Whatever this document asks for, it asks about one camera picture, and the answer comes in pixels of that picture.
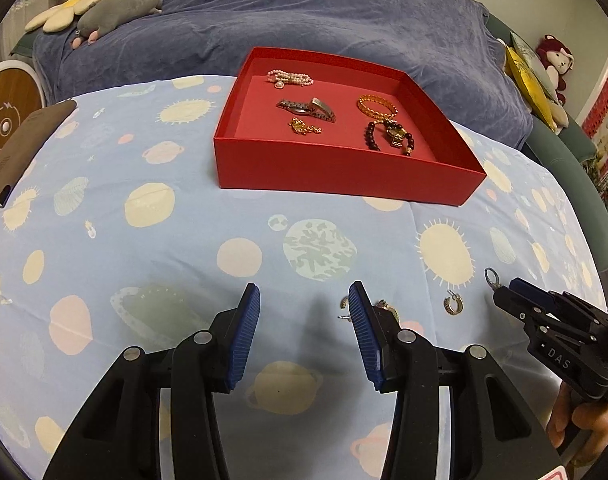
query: red and white label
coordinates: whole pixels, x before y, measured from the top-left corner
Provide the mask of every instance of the red and white label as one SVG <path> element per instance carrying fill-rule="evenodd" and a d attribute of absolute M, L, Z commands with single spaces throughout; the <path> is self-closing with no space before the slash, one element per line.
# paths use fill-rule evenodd
<path fill-rule="evenodd" d="M 548 474 L 545 474 L 540 480 L 568 480 L 566 476 L 566 469 L 561 465 Z"/>

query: brown book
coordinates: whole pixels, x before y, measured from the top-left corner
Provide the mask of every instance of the brown book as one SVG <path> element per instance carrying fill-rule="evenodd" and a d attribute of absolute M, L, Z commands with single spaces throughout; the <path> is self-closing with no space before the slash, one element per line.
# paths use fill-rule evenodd
<path fill-rule="evenodd" d="M 0 150 L 0 207 L 9 195 L 44 142 L 71 115 L 78 104 L 69 99 L 41 108 L 25 118 Z"/>

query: bolt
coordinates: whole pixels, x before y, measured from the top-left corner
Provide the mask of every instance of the bolt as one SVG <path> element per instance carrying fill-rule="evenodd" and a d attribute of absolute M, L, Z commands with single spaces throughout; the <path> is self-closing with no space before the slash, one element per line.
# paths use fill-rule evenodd
<path fill-rule="evenodd" d="M 135 361 L 135 359 L 140 357 L 141 353 L 142 352 L 140 351 L 139 348 L 132 346 L 130 348 L 127 348 L 122 355 L 124 356 L 124 359 L 126 359 L 127 361 Z"/>
<path fill-rule="evenodd" d="M 398 339 L 402 343 L 412 343 L 415 341 L 415 339 L 417 339 L 417 336 L 412 330 L 400 330 L 398 332 Z"/>
<path fill-rule="evenodd" d="M 480 345 L 473 345 L 471 348 L 468 349 L 468 352 L 475 359 L 484 359 L 487 355 L 486 348 Z"/>
<path fill-rule="evenodd" d="M 207 330 L 198 332 L 193 336 L 193 341 L 195 341 L 198 345 L 206 345 L 206 343 L 210 343 L 212 339 L 213 336 Z"/>

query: blue patterned tablecloth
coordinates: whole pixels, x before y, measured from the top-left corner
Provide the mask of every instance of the blue patterned tablecloth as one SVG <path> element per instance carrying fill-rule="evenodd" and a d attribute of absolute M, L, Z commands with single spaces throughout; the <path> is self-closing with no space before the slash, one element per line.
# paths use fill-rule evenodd
<path fill-rule="evenodd" d="M 122 349 L 176 345 L 251 281 L 262 313 L 246 374 L 216 398 L 233 479 L 379 477 L 395 399 L 366 380 L 353 328 L 337 319 L 354 280 L 435 344 L 486 346 L 544 420 L 558 381 L 493 306 L 483 269 L 604 307 L 553 177 L 457 126 L 488 174 L 459 208 L 220 189 L 212 136 L 233 81 L 190 76 L 76 98 L 0 210 L 0 437 L 27 473 L 42 477 Z M 442 305 L 449 288 L 465 302 L 455 317 Z M 445 471 L 441 460 L 438 478 Z"/>

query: red box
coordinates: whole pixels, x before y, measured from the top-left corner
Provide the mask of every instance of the red box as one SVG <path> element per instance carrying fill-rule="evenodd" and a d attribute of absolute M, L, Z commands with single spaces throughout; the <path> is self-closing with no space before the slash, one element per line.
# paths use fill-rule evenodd
<path fill-rule="evenodd" d="M 315 83 L 277 89 L 266 77 L 274 69 L 308 74 Z M 363 94 L 382 96 L 398 108 L 396 121 L 415 139 L 412 156 L 391 146 L 381 125 L 375 140 L 382 151 L 368 149 L 364 131 L 371 119 L 356 105 Z M 294 115 L 276 104 L 282 99 L 309 102 L 313 97 L 330 106 L 337 120 L 298 116 L 323 132 L 297 135 L 289 126 Z M 223 188 L 461 205 L 486 177 L 460 134 L 407 74 L 305 50 L 254 48 L 226 101 L 213 142 Z"/>

